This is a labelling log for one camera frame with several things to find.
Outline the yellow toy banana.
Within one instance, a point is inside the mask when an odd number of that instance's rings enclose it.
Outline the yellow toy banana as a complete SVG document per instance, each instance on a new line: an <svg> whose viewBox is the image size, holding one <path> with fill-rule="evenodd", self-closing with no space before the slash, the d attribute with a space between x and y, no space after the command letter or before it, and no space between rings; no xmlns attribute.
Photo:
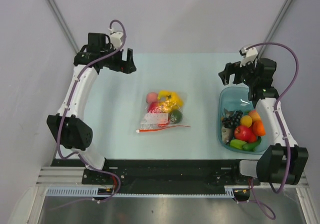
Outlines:
<svg viewBox="0 0 320 224"><path fill-rule="evenodd" d="M183 106L184 101L177 92L169 90L160 90L158 95L158 100L164 104Z"/></svg>

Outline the clear orange-zipper zip bag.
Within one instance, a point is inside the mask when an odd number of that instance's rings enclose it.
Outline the clear orange-zipper zip bag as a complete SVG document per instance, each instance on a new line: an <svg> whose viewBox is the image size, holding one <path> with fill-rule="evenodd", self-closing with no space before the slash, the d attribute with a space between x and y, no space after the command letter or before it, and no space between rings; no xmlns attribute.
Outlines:
<svg viewBox="0 0 320 224"><path fill-rule="evenodd" d="M159 93L160 90L154 90L150 92L157 92ZM156 131L162 131L165 129L169 128L175 128L175 127L182 127L182 128L190 128L191 126L187 123L187 118L185 117L184 114L184 107L187 102L187 94L181 91L174 91L177 92L180 97L184 101L183 106L178 106L178 105L171 105L171 104L164 104L163 103L163 109L165 113L148 113L147 109L150 105L150 103L146 102L146 97L145 97L145 106L143 108L143 112L141 114L141 119L139 121L139 125L136 129L136 133L147 133L147 132L156 132ZM178 109L182 112L183 114L183 119L180 123L178 124L171 124L169 121L169 113L172 110Z"/></svg>

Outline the green toy lime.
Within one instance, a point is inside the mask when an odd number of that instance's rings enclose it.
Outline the green toy lime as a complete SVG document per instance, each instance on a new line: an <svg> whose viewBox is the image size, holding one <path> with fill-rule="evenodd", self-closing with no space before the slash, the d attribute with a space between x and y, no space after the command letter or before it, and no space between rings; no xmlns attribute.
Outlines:
<svg viewBox="0 0 320 224"><path fill-rule="evenodd" d="M175 109L169 113L169 120L171 124L178 124L182 121L183 114L180 110Z"/></svg>

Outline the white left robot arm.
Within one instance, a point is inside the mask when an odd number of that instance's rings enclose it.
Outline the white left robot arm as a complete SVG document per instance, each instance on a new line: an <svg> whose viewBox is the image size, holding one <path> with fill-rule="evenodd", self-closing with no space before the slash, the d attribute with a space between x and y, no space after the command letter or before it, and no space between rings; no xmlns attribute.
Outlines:
<svg viewBox="0 0 320 224"><path fill-rule="evenodd" d="M123 60L126 35L112 30L109 35L89 33L88 42L76 54L73 76L66 97L55 115L47 117L61 159L77 155L85 166L94 169L93 178L101 184L110 179L110 171L104 168L105 158L92 143L93 130L84 122L84 111L91 88L103 68L131 74L137 70L133 50L128 49Z"/></svg>

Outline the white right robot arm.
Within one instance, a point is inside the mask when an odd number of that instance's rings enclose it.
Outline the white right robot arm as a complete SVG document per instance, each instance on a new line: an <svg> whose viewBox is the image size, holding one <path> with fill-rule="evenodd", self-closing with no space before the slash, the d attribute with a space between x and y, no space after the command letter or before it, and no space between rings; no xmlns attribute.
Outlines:
<svg viewBox="0 0 320 224"><path fill-rule="evenodd" d="M296 185L299 183L309 153L299 147L289 132L281 110L280 95L272 86L277 64L261 58L241 66L241 62L227 63L219 77L224 85L234 75L234 84L248 86L248 99L262 118L269 147L258 161L243 160L231 171L231 180L243 184L249 176L260 182Z"/></svg>

